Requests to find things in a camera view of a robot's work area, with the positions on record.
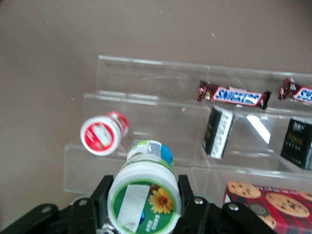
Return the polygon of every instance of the black packaging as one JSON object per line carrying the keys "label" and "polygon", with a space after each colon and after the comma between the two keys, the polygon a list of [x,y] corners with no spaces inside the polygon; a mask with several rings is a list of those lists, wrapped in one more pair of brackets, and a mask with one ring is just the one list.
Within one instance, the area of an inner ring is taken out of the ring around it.
{"label": "black packaging", "polygon": [[291,118],[281,156],[305,170],[312,170],[312,120]]}
{"label": "black packaging", "polygon": [[208,156],[223,157],[233,117],[232,112],[218,106],[211,110],[203,141],[203,148]]}

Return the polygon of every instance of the candy bar wrapper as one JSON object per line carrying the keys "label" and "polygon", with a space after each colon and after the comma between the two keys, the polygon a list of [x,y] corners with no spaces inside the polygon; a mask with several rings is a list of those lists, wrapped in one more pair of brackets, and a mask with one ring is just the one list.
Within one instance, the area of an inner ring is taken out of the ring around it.
{"label": "candy bar wrapper", "polygon": [[203,148],[208,156],[219,159],[223,157],[233,117],[233,113],[224,108],[212,108],[203,141]]}
{"label": "candy bar wrapper", "polygon": [[218,101],[243,106],[260,107],[266,109],[271,96],[271,91],[255,93],[233,87],[218,86],[201,81],[197,100]]}
{"label": "candy bar wrapper", "polygon": [[312,104],[312,88],[296,84],[293,78],[286,78],[279,93],[279,99],[295,99]]}

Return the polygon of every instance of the snickers logo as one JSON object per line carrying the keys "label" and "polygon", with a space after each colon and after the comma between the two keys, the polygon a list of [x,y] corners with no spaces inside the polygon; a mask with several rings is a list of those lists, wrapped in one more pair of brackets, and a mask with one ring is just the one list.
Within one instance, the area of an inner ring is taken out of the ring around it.
{"label": "snickers logo", "polygon": [[297,95],[293,96],[295,99],[312,103],[312,90],[307,88],[301,88]]}
{"label": "snickers logo", "polygon": [[228,90],[220,87],[216,91],[212,100],[256,106],[260,98],[261,94],[241,90]]}

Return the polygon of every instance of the clear plastic shelf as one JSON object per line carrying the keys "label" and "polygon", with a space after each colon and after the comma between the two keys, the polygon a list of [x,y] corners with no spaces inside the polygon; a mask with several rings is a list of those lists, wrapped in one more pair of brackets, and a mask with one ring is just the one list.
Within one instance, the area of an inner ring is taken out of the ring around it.
{"label": "clear plastic shelf", "polygon": [[[280,156],[290,117],[310,117],[312,106],[278,100],[287,77],[312,87],[312,75],[168,61],[99,56],[97,92],[84,95],[83,120],[109,111],[123,113],[128,135],[109,156],[98,157],[81,143],[65,146],[64,188],[90,194],[104,175],[116,175],[128,151],[139,141],[166,144],[175,173],[186,174],[195,193],[222,205],[227,181],[312,191],[312,173]],[[271,90],[267,110],[196,100],[200,80],[255,92]],[[234,113],[222,159],[202,149],[213,105]]]}

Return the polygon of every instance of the plastic bottle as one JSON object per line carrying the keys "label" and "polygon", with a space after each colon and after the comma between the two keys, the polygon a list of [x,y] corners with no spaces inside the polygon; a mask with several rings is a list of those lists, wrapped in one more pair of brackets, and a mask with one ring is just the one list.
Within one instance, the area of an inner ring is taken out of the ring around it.
{"label": "plastic bottle", "polygon": [[109,112],[84,122],[80,139],[84,147],[97,156],[111,154],[128,133],[128,121],[119,112]]}
{"label": "plastic bottle", "polygon": [[170,150],[143,141],[129,152],[107,199],[108,216],[121,234],[169,234],[181,215]]}

